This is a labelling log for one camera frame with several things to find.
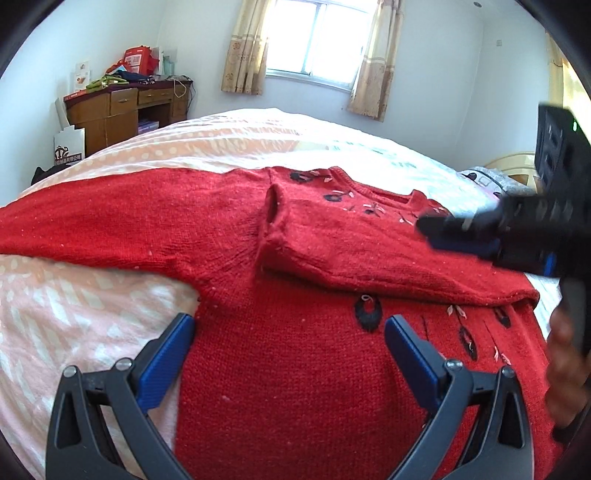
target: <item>black embroidery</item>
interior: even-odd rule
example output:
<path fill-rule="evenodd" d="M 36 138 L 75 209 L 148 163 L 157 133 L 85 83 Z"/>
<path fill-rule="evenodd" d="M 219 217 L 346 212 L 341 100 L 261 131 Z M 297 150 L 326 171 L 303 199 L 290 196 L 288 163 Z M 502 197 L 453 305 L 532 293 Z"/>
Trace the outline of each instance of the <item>black embroidery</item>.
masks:
<path fill-rule="evenodd" d="M 472 360 L 478 360 L 478 349 L 476 348 L 476 342 L 474 341 L 474 337 L 472 336 L 470 331 L 462 325 L 460 327 L 459 335 L 460 342 L 464 346 L 464 350 L 466 350 L 466 353 L 470 355 L 470 358 L 472 358 Z"/>
<path fill-rule="evenodd" d="M 380 205 L 378 205 L 377 203 L 374 203 L 372 205 L 364 205 L 364 207 L 366 208 L 366 210 L 364 210 L 363 212 L 366 215 L 375 215 L 376 217 L 380 218 L 380 213 L 386 213 L 386 210 L 381 208 Z"/>
<path fill-rule="evenodd" d="M 314 180 L 314 177 L 312 175 L 309 175 L 307 173 L 302 173 L 299 171 L 291 172 L 290 178 L 292 180 L 295 180 L 297 183 L 308 183 L 308 182 L 311 182 L 312 180 Z"/>
<path fill-rule="evenodd" d="M 324 199 L 327 200 L 328 202 L 342 202 L 343 195 L 340 193 L 332 193 L 332 194 L 324 195 Z"/>
<path fill-rule="evenodd" d="M 511 319 L 505 310 L 502 308 L 495 309 L 495 317 L 503 327 L 511 328 Z"/>
<path fill-rule="evenodd" d="M 371 308 L 372 306 L 373 311 L 367 312 L 366 307 Z M 361 295 L 361 298 L 355 303 L 355 316 L 363 330 L 370 333 L 374 332 L 382 320 L 382 304 L 377 297 Z"/>
<path fill-rule="evenodd" d="M 423 328 L 425 328 L 425 339 L 427 342 L 430 342 L 431 340 L 429 340 L 429 330 L 427 329 L 427 319 L 423 315 L 421 315 L 421 319 L 423 320 Z"/>

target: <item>red sweater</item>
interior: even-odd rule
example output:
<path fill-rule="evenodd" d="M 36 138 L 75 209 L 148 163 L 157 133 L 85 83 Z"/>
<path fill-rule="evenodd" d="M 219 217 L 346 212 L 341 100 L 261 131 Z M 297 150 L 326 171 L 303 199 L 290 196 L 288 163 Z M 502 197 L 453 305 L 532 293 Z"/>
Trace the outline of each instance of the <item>red sweater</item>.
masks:
<path fill-rule="evenodd" d="M 196 479 L 387 478 L 425 418 L 384 343 L 384 321 L 399 313 L 471 369 L 512 363 L 542 478 L 558 447 L 537 292 L 524 275 L 430 250 L 414 222 L 433 209 L 444 211 L 338 168 L 161 168 L 59 184 L 0 209 L 0 252 L 150 271 L 199 290 L 176 440 Z M 462 308 L 449 314 L 451 304 Z"/>

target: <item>sweater sleeve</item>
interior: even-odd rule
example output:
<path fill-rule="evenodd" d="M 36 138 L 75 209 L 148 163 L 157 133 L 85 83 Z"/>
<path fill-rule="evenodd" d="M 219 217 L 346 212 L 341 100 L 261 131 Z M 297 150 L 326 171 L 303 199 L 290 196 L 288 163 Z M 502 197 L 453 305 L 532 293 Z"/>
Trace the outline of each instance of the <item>sweater sleeve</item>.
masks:
<path fill-rule="evenodd" d="M 0 209 L 0 253 L 162 274 L 195 286 L 254 257 L 265 170 L 184 168 L 71 181 Z"/>
<path fill-rule="evenodd" d="M 502 306 L 539 299 L 524 274 L 431 249 L 416 219 L 447 211 L 421 192 L 377 191 L 335 168 L 316 175 L 275 168 L 271 177 L 257 256 L 262 268 L 324 288 L 412 300 Z"/>

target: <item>screw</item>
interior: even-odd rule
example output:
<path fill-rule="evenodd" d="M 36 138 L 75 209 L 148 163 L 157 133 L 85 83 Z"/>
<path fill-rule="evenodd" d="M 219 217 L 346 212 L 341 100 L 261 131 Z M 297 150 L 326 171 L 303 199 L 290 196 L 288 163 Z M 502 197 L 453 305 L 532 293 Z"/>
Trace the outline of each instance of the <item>screw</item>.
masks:
<path fill-rule="evenodd" d="M 513 370 L 511 367 L 503 367 L 501 371 L 507 378 L 515 378 L 515 370 Z"/>
<path fill-rule="evenodd" d="M 129 370 L 131 368 L 132 364 L 133 362 L 131 358 L 122 358 L 121 360 L 117 360 L 115 368 L 120 372 L 125 372 L 126 370 Z"/>
<path fill-rule="evenodd" d="M 64 369 L 64 377 L 66 378 L 72 378 L 74 375 L 76 375 L 77 372 L 77 368 L 74 367 L 74 365 L 70 365 L 69 367 L 65 367 Z"/>
<path fill-rule="evenodd" d="M 445 364 L 446 367 L 448 367 L 448 369 L 452 372 L 457 372 L 464 368 L 464 364 L 461 360 L 448 360 L 447 362 L 445 362 Z"/>

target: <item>curtain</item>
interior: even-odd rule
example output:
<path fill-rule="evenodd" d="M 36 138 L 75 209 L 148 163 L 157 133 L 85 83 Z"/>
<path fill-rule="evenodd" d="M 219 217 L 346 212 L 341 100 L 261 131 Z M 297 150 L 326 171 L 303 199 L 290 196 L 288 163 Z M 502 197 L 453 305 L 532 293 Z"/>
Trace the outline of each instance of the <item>curtain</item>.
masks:
<path fill-rule="evenodd" d="M 563 106 L 564 80 L 563 80 L 563 59 L 564 55 L 549 33 L 546 33 L 548 41 L 548 56 L 550 65 L 550 103 Z"/>
<path fill-rule="evenodd" d="M 261 95 L 267 73 L 269 19 L 276 0 L 243 0 L 234 27 L 222 91 Z"/>
<path fill-rule="evenodd" d="M 378 0 L 349 112 L 384 121 L 402 26 L 402 0 Z"/>
<path fill-rule="evenodd" d="M 591 139 L 591 99 L 573 66 L 554 40 L 548 36 L 550 50 L 550 102 L 569 109 L 588 139 Z"/>
<path fill-rule="evenodd" d="M 583 84 L 568 60 L 563 61 L 564 100 L 568 108 L 579 122 L 587 139 L 591 139 L 591 100 Z"/>

